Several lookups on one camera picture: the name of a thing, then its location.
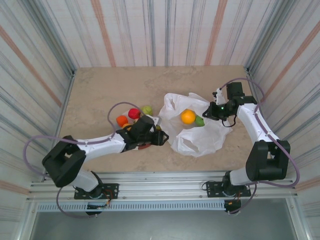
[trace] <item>marble tabletop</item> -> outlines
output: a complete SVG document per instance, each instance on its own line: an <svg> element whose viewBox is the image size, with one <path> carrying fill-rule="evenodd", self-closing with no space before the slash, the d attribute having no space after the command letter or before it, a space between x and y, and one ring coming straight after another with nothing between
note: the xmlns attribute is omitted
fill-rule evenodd
<svg viewBox="0 0 320 240"><path fill-rule="evenodd" d="M80 68L71 90L60 136L90 139L108 135L112 127L107 121L109 109L118 102L137 106L151 105L157 115L164 105L166 93L188 95L196 93L208 101L212 92L233 78L245 77L242 66L175 66L175 67L94 67ZM250 95L246 81L243 91ZM120 105L111 119L130 109ZM169 143L109 154L84 164L95 172L178 172L234 170L245 165L252 148L250 137L241 123L226 136L223 147L216 153L201 157L174 152Z"/></svg>

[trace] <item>lime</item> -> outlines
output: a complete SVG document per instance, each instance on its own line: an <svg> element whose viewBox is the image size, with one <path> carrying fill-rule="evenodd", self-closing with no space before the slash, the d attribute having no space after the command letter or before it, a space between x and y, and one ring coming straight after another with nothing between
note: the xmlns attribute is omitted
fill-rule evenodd
<svg viewBox="0 0 320 240"><path fill-rule="evenodd" d="M203 127L205 125L204 119L197 115L195 117L195 124L197 124L198 127Z"/></svg>
<svg viewBox="0 0 320 240"><path fill-rule="evenodd" d="M144 113L144 114L148 114L148 115L150 115L150 116L152 116L152 107L151 106L143 106L142 108L141 108L141 110L142 110L142 112Z"/></svg>

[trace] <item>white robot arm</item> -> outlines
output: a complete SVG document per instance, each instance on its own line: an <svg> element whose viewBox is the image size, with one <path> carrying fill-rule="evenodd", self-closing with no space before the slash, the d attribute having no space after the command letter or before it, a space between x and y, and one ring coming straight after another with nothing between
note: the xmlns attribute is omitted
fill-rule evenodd
<svg viewBox="0 0 320 240"><path fill-rule="evenodd" d="M257 101L253 96L245 96L243 93L241 82L232 82L226 85L228 102L223 101L221 89L218 90L213 93L216 101L210 102L209 108L202 116L215 121L222 121L223 124L230 116L234 116L234 119L238 117L244 124L253 147L245 167L227 171L222 178L222 182L215 182L214 184L206 182L207 190L210 189L208 196L230 197L239 192L243 194L242 196L250 196L246 184L284 179L287 174L289 159L270 137L289 153L290 145L288 141L280 140L271 131L259 110L256 111Z"/></svg>
<svg viewBox="0 0 320 240"><path fill-rule="evenodd" d="M57 187L71 185L86 196L98 199L103 195L104 185L94 172L82 169L83 163L103 155L123 153L146 145L162 146L169 136L156 129L158 120L143 115L132 126L94 139L74 140L71 136L65 136L64 139L78 144L59 141L43 158L42 164Z"/></svg>

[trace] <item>white plastic bag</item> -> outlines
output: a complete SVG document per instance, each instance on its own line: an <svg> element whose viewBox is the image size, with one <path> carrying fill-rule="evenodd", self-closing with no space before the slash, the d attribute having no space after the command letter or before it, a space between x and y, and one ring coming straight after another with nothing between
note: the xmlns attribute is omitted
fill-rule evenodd
<svg viewBox="0 0 320 240"><path fill-rule="evenodd" d="M197 127L195 123L184 124L180 114L190 109L202 117L210 103L201 96L190 92L189 96L167 93L164 96L164 106L160 110L160 127L169 135L171 148L182 155L199 157L215 153L222 148L226 135L232 131L224 127L221 121L204 118L204 126Z"/></svg>

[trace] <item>yellow fruit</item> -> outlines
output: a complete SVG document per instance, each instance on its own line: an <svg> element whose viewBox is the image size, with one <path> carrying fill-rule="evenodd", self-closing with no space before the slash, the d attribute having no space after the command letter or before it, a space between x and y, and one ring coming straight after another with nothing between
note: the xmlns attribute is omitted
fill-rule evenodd
<svg viewBox="0 0 320 240"><path fill-rule="evenodd" d="M122 128L124 129L126 126L131 126L129 123L123 124Z"/></svg>
<svg viewBox="0 0 320 240"><path fill-rule="evenodd" d="M196 114L194 111L186 109L181 113L181 120L184 124L192 124L196 120Z"/></svg>

